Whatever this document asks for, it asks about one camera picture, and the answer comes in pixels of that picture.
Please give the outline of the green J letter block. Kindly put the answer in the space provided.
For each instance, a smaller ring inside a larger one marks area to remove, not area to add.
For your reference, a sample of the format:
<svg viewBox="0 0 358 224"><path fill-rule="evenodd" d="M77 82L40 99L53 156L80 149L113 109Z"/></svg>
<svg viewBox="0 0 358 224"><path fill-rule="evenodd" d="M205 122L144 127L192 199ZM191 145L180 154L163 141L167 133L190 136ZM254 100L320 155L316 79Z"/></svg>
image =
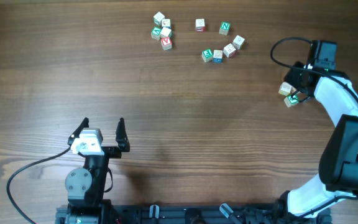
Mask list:
<svg viewBox="0 0 358 224"><path fill-rule="evenodd" d="M288 95L285 97L284 99L284 103L286 104L287 107L292 107L295 106L296 104L298 104L300 102L299 98L297 95Z"/></svg>

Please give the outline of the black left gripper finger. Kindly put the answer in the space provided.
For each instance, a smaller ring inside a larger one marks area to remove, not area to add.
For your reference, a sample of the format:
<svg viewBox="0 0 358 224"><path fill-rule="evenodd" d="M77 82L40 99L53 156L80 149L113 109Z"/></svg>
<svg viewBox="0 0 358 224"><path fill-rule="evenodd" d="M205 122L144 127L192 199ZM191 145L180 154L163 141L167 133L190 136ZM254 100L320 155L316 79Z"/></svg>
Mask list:
<svg viewBox="0 0 358 224"><path fill-rule="evenodd" d="M120 118L116 128L116 142L122 152L130 151L130 143L126 133L124 118Z"/></svg>
<svg viewBox="0 0 358 224"><path fill-rule="evenodd" d="M80 125L72 132L72 134L69 136L68 138L68 142L67 144L69 146L71 146L74 142L74 140L76 138L80 137L80 133L82 132L82 130L84 128L88 128L89 127L89 119L87 117L85 117L82 122L80 123Z"/></svg>

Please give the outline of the yellow edged picture block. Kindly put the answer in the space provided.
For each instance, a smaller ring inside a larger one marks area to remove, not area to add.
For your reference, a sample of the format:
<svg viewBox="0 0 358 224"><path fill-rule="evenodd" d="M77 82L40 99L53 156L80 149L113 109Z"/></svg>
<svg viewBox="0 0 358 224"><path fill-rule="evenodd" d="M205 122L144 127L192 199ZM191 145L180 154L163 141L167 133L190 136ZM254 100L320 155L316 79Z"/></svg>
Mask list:
<svg viewBox="0 0 358 224"><path fill-rule="evenodd" d="M236 50L240 50L241 47L244 45L244 42L245 42L245 38L237 35L234 40L232 41L232 45L234 46L234 48Z"/></svg>

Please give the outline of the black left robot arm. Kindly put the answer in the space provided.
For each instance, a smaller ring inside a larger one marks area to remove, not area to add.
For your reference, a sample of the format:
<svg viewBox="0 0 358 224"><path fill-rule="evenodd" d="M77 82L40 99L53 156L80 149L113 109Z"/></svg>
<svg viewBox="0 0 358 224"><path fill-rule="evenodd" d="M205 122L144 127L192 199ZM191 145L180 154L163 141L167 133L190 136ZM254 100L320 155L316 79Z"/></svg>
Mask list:
<svg viewBox="0 0 358 224"><path fill-rule="evenodd" d="M120 159L123 152L130 151L124 118L116 128L117 146L103 146L100 129L90 128L89 119L84 118L68 138L68 145L74 154L85 158L83 167L73 169L65 179L68 192L68 206L56 212L55 223L121 223L121 217L110 199L104 194L106 177L112 176L110 159Z"/></svg>

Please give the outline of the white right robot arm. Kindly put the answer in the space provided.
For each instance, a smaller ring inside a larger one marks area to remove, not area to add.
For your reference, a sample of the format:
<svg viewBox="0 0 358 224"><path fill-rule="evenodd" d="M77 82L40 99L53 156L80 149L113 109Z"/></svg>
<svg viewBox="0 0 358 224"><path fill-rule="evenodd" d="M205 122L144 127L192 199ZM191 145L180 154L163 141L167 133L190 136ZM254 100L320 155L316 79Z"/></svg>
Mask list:
<svg viewBox="0 0 358 224"><path fill-rule="evenodd" d="M334 125L318 173L275 202L276 218L293 222L316 218L343 200L358 200L358 94L345 73L301 62L290 67L284 81L320 102Z"/></svg>

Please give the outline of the yellow side picture block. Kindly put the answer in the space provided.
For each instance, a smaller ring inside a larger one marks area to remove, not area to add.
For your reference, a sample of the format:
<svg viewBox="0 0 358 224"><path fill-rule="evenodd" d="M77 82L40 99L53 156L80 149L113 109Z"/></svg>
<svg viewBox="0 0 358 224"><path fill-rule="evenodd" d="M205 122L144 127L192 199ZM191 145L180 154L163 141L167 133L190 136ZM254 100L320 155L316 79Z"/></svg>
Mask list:
<svg viewBox="0 0 358 224"><path fill-rule="evenodd" d="M278 93L284 96L291 95L293 93L293 87L289 83L283 82L280 85Z"/></svg>

